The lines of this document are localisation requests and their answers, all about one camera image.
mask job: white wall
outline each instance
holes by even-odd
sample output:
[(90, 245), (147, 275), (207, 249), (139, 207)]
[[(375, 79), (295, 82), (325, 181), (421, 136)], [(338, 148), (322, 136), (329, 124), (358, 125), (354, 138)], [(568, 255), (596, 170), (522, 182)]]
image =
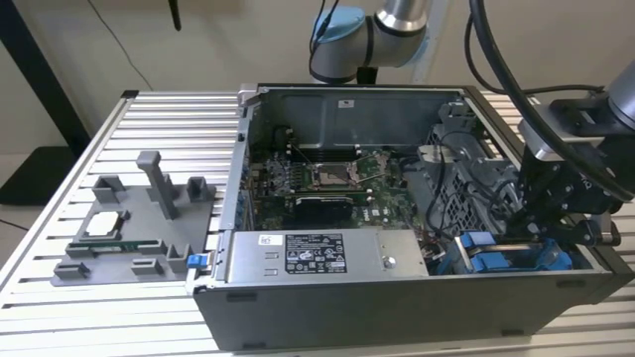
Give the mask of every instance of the white wall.
[[(125, 89), (147, 89), (86, 0), (22, 0), (19, 10), (94, 128)], [(317, 0), (181, 0), (177, 32), (167, 0), (95, 0), (155, 90), (238, 90), (241, 83), (310, 82)], [(369, 12), (382, 0), (347, 0)], [(407, 83), (411, 68), (383, 71)]]
[(65, 145), (65, 139), (0, 43), (0, 155), (45, 145)]
[[(635, 60), (634, 0), (487, 0), (486, 9), (498, 47), (526, 88), (608, 84)], [(430, 83), (477, 84), (463, 56), (469, 11), (467, 0), (451, 1)], [(501, 88), (475, 36), (478, 68)]]

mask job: black cable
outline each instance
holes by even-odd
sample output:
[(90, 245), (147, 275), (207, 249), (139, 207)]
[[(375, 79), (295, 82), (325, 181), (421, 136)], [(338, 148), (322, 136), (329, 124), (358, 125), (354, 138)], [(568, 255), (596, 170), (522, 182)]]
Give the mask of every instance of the black cable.
[(322, 6), (319, 7), (317, 21), (314, 22), (314, 30), (311, 31), (311, 39), (309, 40), (309, 53), (314, 54), (314, 36), (317, 35), (317, 28), (318, 28), (318, 21), (319, 17), (322, 16), (322, 12), (325, 12), (325, 5), (327, 0), (322, 0)]
[(0, 219), (0, 223), (5, 223), (6, 225), (10, 225), (18, 229), (22, 229), (23, 231), (29, 231), (30, 229), (27, 227), (23, 227), (22, 225), (17, 225), (15, 223), (6, 221), (5, 219)]
[(338, 4), (339, 4), (339, 0), (335, 0), (334, 7), (331, 8), (331, 11), (329, 12), (327, 17), (325, 17), (325, 21), (322, 21), (322, 25), (319, 26), (317, 36), (315, 36), (314, 41), (313, 41), (313, 45), (311, 45), (311, 48), (310, 48), (310, 51), (309, 51), (311, 53), (311, 55), (309, 56), (309, 71), (310, 72), (311, 72), (311, 62), (314, 60), (314, 54), (317, 53), (318, 47), (319, 47), (319, 39), (322, 38), (322, 36), (327, 32), (329, 25), (331, 24), (331, 17), (334, 15), (335, 8), (338, 7)]
[[(473, 34), (473, 24), (475, 22), (475, 18), (473, 14), (467, 17), (467, 24), (466, 24), (466, 34), (463, 36), (463, 53), (466, 54), (466, 61), (467, 67), (470, 68), (470, 72), (473, 76), (475, 76), (477, 81), (481, 85), (494, 93), (498, 94), (508, 94), (505, 89), (494, 87), (487, 81), (486, 78), (481, 75), (477, 69), (475, 60), (473, 59), (473, 50), (471, 50), (471, 34)], [(565, 86), (550, 86), (550, 87), (540, 87), (533, 89), (524, 89), (525, 95), (533, 95), (540, 93), (549, 93), (553, 91), (593, 91), (593, 92), (602, 92), (605, 86), (592, 86), (586, 84), (572, 84)]]
[(561, 158), (564, 158), (564, 161), (572, 165), (574, 171), (578, 171), (592, 182), (608, 191), (613, 197), (624, 202), (632, 201), (635, 195), (628, 191), (620, 183), (617, 183), (605, 170), (600, 170), (590, 161), (586, 160), (577, 151), (574, 151), (573, 147), (564, 142), (553, 128), (544, 121), (534, 105), (529, 102), (521, 86), (518, 85), (518, 81), (510, 71), (510, 67), (504, 60), (501, 51), (498, 50), (490, 29), (490, 22), (487, 20), (483, 0), (470, 0), (470, 8), (475, 18), (477, 36), (487, 62), (490, 62), (498, 81), (504, 85), (510, 99), (513, 100), (524, 118), (528, 120), (529, 125), (538, 133), (545, 143), (553, 148), (554, 152), (561, 156)]
[(99, 21), (102, 21), (102, 23), (103, 23), (103, 25), (106, 26), (109, 32), (111, 33), (113, 37), (115, 38), (115, 41), (117, 41), (118, 44), (119, 44), (119, 47), (121, 47), (121, 49), (122, 49), (122, 51), (123, 51), (123, 54), (126, 55), (126, 58), (129, 59), (130, 65), (133, 66), (134, 70), (138, 72), (139, 77), (142, 77), (142, 79), (143, 79), (143, 81), (146, 82), (146, 85), (149, 86), (150, 90), (154, 91), (155, 89), (153, 88), (153, 86), (150, 85), (149, 80), (146, 79), (145, 75), (143, 75), (142, 72), (139, 71), (138, 66), (133, 63), (133, 59), (130, 58), (129, 51), (127, 51), (126, 48), (123, 47), (122, 41), (119, 41), (118, 35), (115, 35), (115, 32), (114, 32), (113, 29), (111, 29), (111, 26), (109, 26), (106, 20), (103, 19), (102, 14), (101, 14), (99, 11), (98, 11), (98, 7), (97, 7), (95, 4), (93, 3), (93, 0), (87, 0), (87, 1), (89, 1), (89, 4), (90, 4), (91, 7), (93, 7), (93, 10), (95, 11), (95, 14), (97, 14), (98, 17), (99, 17)]

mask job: metal slotted surface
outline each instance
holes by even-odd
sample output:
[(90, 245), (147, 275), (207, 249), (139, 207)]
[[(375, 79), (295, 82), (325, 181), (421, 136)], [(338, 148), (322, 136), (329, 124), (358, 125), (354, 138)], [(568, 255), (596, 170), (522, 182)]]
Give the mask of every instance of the metal slotted surface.
[[(486, 98), (517, 132), (521, 115), (510, 99), (487, 93)], [(143, 92), (135, 100), (121, 102), (67, 187), (63, 184), (0, 272), (0, 279), (10, 276), (0, 293), (0, 356), (231, 355), (218, 351), (183, 282), (54, 288), (49, 278), (95, 199), (90, 187), (99, 175), (118, 173), (125, 184), (147, 184), (134, 165), (142, 149), (161, 150), (162, 167), (175, 183), (197, 174), (219, 185), (207, 244), (215, 246), (217, 215), (239, 123), (235, 102), (233, 93)], [(618, 251), (635, 268), (635, 205), (625, 205), (614, 219), (625, 237)], [(634, 351), (632, 283), (600, 305), (570, 309), (533, 338), (302, 351), (282, 356), (633, 356)]]

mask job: power supply label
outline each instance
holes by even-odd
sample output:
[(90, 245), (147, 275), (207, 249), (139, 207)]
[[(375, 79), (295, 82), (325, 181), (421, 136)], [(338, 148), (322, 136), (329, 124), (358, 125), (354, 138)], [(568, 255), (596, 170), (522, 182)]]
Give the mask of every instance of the power supply label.
[(347, 272), (342, 234), (287, 234), (285, 255), (290, 274)]

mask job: motherboard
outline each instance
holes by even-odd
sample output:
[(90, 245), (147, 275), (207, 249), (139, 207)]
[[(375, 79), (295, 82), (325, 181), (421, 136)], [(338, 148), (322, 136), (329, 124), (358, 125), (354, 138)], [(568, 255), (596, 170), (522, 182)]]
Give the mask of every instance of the motherboard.
[[(413, 229), (422, 234), (423, 219), (409, 193), (401, 159), (386, 149), (349, 155), (298, 155), (275, 152), (251, 164), (255, 228)], [(351, 161), (318, 161), (317, 159)]]

